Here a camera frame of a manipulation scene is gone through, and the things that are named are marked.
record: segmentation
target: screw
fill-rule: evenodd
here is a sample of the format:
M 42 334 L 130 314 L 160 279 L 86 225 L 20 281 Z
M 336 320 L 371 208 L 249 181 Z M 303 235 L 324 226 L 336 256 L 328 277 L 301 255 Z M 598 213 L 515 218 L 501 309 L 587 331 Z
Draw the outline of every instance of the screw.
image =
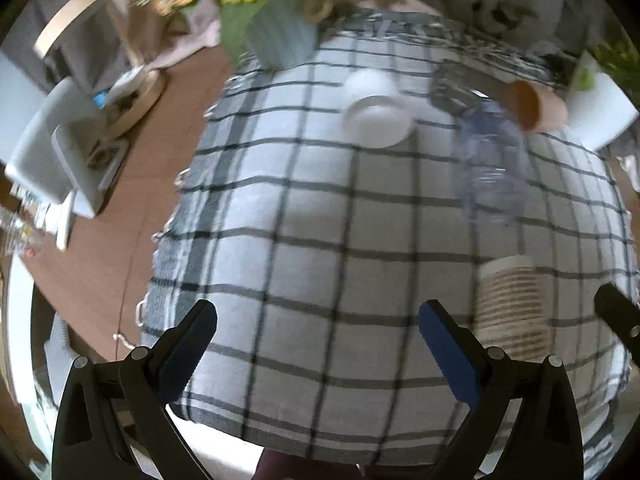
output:
M 562 366 L 562 359 L 557 355 L 552 354 L 549 356 L 549 364 L 555 366 L 556 368 L 559 368 Z
M 489 354 L 489 357 L 491 359 L 495 359 L 496 361 L 499 361 L 504 357 L 504 351 L 502 350 L 502 348 L 498 348 L 497 346 L 489 347 L 486 352 Z
M 89 362 L 89 359 L 87 359 L 86 357 L 79 357 L 74 361 L 74 367 L 84 368 L 88 362 Z
M 131 351 L 131 358 L 134 359 L 135 361 L 140 361 L 140 359 L 144 359 L 148 353 L 149 353 L 148 348 L 144 346 L 139 346 L 137 348 L 134 348 Z

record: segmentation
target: plastic water bottle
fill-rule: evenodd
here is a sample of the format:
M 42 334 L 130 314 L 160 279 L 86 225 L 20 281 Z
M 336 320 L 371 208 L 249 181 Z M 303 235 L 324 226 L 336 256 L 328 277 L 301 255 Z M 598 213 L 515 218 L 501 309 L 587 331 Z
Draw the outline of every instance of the plastic water bottle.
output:
M 494 101 L 462 118 L 458 194 L 471 221 L 508 224 L 523 215 L 528 168 L 523 133 Z

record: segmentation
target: brown floor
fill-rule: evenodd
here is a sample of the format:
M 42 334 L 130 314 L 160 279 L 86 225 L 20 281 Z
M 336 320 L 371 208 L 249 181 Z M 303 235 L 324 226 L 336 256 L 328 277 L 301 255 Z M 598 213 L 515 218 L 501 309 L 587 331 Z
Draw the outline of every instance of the brown floor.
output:
M 140 341 L 134 309 L 151 276 L 151 235 L 177 202 L 174 178 L 186 168 L 231 66 L 221 48 L 208 48 L 166 71 L 169 83 L 146 118 L 129 133 L 133 145 L 101 213 L 77 218 L 65 253 L 47 237 L 27 266 L 49 303 L 107 360 L 128 352 L 122 332 Z

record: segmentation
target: white bowl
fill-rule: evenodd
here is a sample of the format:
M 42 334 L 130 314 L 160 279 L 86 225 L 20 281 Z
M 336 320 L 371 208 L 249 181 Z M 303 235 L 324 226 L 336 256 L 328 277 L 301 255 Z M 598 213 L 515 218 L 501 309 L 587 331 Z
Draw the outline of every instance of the white bowl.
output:
M 344 142 L 388 148 L 406 138 L 411 128 L 411 114 L 388 73 L 367 68 L 345 81 Z

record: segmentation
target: gray curtain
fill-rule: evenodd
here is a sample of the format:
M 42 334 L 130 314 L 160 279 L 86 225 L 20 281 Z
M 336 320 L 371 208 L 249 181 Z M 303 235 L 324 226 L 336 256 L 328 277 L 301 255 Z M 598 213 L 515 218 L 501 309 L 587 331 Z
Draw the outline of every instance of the gray curtain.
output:
M 450 17 L 537 52 L 552 44 L 579 55 L 588 44 L 622 33 L 604 0 L 447 0 L 447 7 Z
M 68 1 L 29 1 L 0 49 L 45 92 L 70 75 L 85 92 L 95 94 L 110 88 L 129 67 L 105 10 L 70 31 L 47 60 L 41 60 L 33 51 L 41 31 Z

